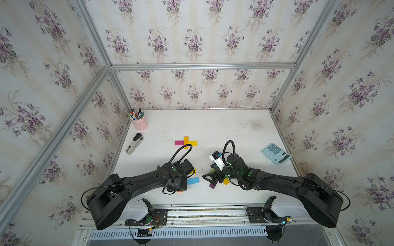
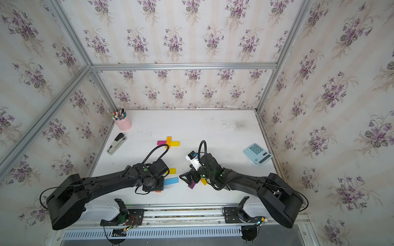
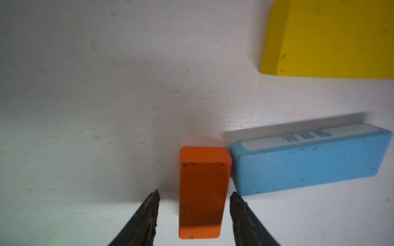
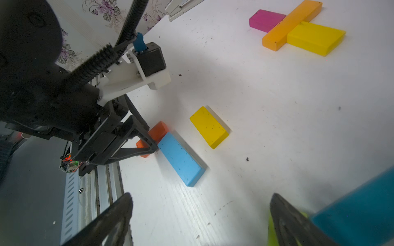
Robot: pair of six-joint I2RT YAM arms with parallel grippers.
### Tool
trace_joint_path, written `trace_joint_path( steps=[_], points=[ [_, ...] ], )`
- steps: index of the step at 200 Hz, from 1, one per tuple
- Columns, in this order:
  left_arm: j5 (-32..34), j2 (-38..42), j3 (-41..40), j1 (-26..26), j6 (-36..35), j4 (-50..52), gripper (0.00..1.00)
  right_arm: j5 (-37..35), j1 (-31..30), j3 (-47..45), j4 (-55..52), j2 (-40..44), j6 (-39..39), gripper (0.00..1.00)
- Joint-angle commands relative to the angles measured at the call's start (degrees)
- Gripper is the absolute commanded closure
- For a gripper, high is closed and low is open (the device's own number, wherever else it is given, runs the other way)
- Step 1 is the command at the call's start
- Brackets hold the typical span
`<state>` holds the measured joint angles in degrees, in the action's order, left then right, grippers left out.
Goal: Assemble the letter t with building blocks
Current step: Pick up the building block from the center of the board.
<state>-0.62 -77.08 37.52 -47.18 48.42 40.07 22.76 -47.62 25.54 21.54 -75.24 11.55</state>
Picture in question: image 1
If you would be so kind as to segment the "magenta wooden block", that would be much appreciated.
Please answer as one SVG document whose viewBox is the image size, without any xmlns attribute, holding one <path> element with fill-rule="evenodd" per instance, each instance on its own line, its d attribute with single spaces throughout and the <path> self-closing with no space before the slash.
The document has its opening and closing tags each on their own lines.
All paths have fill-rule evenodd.
<svg viewBox="0 0 394 246">
<path fill-rule="evenodd" d="M 185 144 L 185 142 L 183 140 L 177 140 L 175 141 L 175 145 L 176 146 L 183 146 Z"/>
</svg>

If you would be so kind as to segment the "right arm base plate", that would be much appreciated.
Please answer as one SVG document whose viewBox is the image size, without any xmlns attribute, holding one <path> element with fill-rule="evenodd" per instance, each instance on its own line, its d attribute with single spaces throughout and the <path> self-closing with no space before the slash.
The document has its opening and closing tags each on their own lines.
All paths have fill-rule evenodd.
<svg viewBox="0 0 394 246">
<path fill-rule="evenodd" d="M 291 217 L 279 217 L 271 208 L 247 207 L 246 213 L 250 223 L 278 223 L 286 225 L 292 222 Z"/>
</svg>

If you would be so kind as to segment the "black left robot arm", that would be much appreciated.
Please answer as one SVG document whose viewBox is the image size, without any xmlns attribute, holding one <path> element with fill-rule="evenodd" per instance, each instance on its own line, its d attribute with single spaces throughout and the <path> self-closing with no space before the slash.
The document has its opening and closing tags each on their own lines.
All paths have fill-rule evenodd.
<svg viewBox="0 0 394 246">
<path fill-rule="evenodd" d="M 127 203 L 133 198 L 162 188 L 164 194 L 172 195 L 187 190 L 188 175 L 194 172 L 189 160 L 177 164 L 164 164 L 155 171 L 120 178 L 118 174 L 110 175 L 103 184 L 94 187 L 86 204 L 97 230 L 103 230 L 120 219 Z"/>
</svg>

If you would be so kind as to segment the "yellow block near right arm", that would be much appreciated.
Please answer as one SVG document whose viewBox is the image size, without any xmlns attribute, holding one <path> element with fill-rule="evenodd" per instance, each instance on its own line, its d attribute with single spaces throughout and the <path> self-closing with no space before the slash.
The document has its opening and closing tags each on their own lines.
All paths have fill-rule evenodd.
<svg viewBox="0 0 394 246">
<path fill-rule="evenodd" d="M 225 178 L 224 181 L 223 181 L 223 183 L 224 183 L 225 185 L 228 185 L 228 184 L 230 183 L 230 181 L 229 181 L 229 179 Z"/>
</svg>

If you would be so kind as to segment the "orange-yellow wooden block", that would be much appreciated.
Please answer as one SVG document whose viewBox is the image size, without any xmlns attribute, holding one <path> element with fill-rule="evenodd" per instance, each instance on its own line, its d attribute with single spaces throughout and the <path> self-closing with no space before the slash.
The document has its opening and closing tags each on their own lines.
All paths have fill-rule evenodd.
<svg viewBox="0 0 394 246">
<path fill-rule="evenodd" d="M 184 137 L 184 145 L 187 145 L 187 144 L 189 144 L 189 137 L 188 137 L 188 136 L 185 136 L 185 137 Z"/>
</svg>

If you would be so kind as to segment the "light blue wooden block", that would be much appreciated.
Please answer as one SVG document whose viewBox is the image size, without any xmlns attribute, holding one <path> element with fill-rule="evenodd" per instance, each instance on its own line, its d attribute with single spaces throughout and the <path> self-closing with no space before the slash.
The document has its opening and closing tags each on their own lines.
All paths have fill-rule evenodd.
<svg viewBox="0 0 394 246">
<path fill-rule="evenodd" d="M 200 182 L 199 177 L 189 178 L 187 180 L 187 185 L 190 186 L 190 185 L 198 184 L 199 182 Z"/>
</svg>

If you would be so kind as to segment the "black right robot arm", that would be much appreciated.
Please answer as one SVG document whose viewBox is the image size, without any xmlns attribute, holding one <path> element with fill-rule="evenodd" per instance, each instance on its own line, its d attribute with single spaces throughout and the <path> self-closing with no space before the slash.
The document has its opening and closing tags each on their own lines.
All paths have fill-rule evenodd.
<svg viewBox="0 0 394 246">
<path fill-rule="evenodd" d="M 305 176 L 283 176 L 248 167 L 237 154 L 227 157 L 223 168 L 203 175 L 211 184 L 223 183 L 224 179 L 238 182 L 244 190 L 268 190 L 298 199 L 308 215 L 320 225 L 335 228 L 339 219 L 345 194 L 331 188 L 313 173 Z"/>
</svg>

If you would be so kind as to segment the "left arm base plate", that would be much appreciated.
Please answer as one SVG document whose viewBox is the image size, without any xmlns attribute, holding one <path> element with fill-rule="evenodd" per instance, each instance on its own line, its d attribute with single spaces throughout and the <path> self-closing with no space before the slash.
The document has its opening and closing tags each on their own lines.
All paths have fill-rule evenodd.
<svg viewBox="0 0 394 246">
<path fill-rule="evenodd" d="M 137 221 L 133 219 L 126 219 L 125 226 L 150 226 L 161 227 L 167 223 L 168 209 L 154 209 L 149 212 L 143 219 Z"/>
</svg>

